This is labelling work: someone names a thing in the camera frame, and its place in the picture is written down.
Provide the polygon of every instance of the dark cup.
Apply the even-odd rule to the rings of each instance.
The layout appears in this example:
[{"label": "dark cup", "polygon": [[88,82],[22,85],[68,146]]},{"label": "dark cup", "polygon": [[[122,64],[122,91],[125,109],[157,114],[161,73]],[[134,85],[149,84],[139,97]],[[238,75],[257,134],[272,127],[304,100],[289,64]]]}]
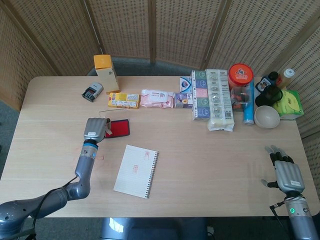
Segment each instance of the dark cup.
[{"label": "dark cup", "polygon": [[266,86],[263,92],[256,97],[255,104],[260,106],[270,106],[272,107],[275,102],[282,99],[283,93],[280,88],[277,86],[269,85]]}]

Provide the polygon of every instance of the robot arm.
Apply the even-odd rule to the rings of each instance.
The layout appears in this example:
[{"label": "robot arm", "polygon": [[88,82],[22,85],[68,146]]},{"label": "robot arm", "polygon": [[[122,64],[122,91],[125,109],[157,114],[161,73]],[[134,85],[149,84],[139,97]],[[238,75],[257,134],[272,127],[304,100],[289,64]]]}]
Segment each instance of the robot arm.
[{"label": "robot arm", "polygon": [[272,145],[265,147],[269,153],[272,164],[274,166],[276,181],[261,182],[269,188],[279,188],[286,194],[284,201],[270,206],[275,213],[275,208],[285,204],[297,240],[318,240],[318,234],[315,224],[310,213],[307,200],[301,194],[305,189],[305,184],[299,169],[282,149]]},{"label": "robot arm", "polygon": [[110,129],[109,118],[89,118],[84,130],[84,143],[75,168],[78,182],[53,189],[33,199],[14,200],[0,205],[0,240],[15,239],[20,235],[28,216],[43,218],[63,208],[67,201],[86,198],[90,193],[90,177],[98,145]]}]

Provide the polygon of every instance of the woven partition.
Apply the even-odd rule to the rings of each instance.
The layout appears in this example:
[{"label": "woven partition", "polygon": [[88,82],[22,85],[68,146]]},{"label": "woven partition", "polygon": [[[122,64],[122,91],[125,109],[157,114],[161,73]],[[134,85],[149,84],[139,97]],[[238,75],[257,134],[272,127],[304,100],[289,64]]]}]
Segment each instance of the woven partition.
[{"label": "woven partition", "polygon": [[54,73],[0,8],[0,100],[20,110],[29,81]]},{"label": "woven partition", "polygon": [[288,89],[300,94],[304,116],[296,122],[302,137],[320,131],[320,28],[285,63],[280,71],[293,68],[296,73]]},{"label": "woven partition", "polygon": [[10,0],[64,76],[86,75],[100,54],[80,1]]},{"label": "woven partition", "polygon": [[320,199],[320,137],[302,141],[314,185]]},{"label": "woven partition", "polygon": [[89,0],[106,54],[149,58],[148,0]]},{"label": "woven partition", "polygon": [[233,0],[208,68],[242,62],[263,74],[319,7],[318,0]]},{"label": "woven partition", "polygon": [[156,58],[199,68],[220,0],[156,0]]}]

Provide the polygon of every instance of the white bowl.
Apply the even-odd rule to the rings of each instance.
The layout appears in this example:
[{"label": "white bowl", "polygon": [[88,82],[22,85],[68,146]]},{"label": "white bowl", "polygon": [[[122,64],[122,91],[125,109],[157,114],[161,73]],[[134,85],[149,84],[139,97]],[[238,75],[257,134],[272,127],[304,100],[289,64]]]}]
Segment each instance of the white bowl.
[{"label": "white bowl", "polygon": [[260,106],[255,110],[254,122],[262,129],[273,129],[280,123],[279,113],[271,106]]}]

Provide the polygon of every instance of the plastic bag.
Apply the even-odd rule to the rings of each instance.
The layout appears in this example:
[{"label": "plastic bag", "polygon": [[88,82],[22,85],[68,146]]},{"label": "plastic bag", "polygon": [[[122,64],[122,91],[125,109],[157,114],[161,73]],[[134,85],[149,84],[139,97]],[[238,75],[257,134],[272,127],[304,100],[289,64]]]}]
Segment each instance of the plastic bag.
[{"label": "plastic bag", "polygon": [[146,108],[173,108],[174,92],[143,89],[140,105]]}]

